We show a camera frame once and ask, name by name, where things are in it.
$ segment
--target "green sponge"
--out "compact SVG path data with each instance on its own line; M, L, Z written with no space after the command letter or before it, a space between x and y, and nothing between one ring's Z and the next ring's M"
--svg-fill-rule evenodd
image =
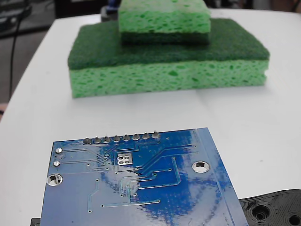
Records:
M263 85L264 46L233 20L211 23L208 46L122 46L118 22L82 27L68 59L73 96Z
M123 0L125 43L209 43L210 11L203 0Z

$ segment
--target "black plastic part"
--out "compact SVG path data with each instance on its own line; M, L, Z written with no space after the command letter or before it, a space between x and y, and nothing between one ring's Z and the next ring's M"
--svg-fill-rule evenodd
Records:
M41 218L33 218L30 223L30 226L40 226L40 223L41 223Z
M301 190L286 190L239 200L249 226L301 226ZM33 218L31 226L40 226Z

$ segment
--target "blue object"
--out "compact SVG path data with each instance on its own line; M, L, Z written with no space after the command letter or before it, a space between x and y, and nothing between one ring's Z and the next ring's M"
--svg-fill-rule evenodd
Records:
M248 225L207 128L54 142L41 226L119 225Z

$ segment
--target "light green sponge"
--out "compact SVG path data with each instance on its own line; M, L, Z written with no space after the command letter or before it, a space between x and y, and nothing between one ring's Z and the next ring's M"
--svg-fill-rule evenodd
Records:
M118 22L84 26L68 59L72 94L264 84L269 52L253 35L229 19L212 19L211 35L208 46L122 46Z
M209 43L203 0L123 0L119 31L126 43Z

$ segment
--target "dark green scouring pad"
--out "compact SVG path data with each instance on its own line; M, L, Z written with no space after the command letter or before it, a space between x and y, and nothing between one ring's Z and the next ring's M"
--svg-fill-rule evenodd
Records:
M122 46L118 22L81 28L68 59L73 97L263 85L269 52L230 19L211 44Z
M203 0L123 0L123 43L209 43L210 11Z

